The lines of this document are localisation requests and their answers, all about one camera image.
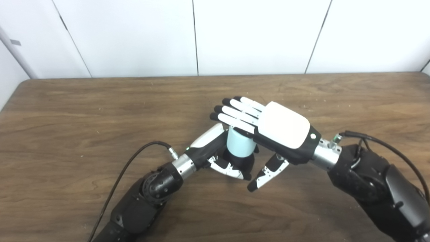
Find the black and white left hand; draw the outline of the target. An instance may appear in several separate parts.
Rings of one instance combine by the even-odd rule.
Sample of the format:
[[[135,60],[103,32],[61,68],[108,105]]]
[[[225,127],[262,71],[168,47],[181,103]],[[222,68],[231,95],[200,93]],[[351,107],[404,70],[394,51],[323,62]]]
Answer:
[[[258,153],[258,147],[251,138],[218,123],[199,136],[174,166],[183,179],[199,169],[210,168],[229,177],[251,180],[254,153]]]

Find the black and white right hand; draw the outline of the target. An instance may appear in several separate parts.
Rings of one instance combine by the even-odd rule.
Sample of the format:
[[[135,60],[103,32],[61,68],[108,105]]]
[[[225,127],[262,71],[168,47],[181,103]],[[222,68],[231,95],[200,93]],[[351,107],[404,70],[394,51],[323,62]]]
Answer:
[[[224,98],[209,117],[274,152],[248,184],[250,192],[275,178],[289,164],[309,162],[321,139],[307,118],[277,102],[263,105],[243,96]]]

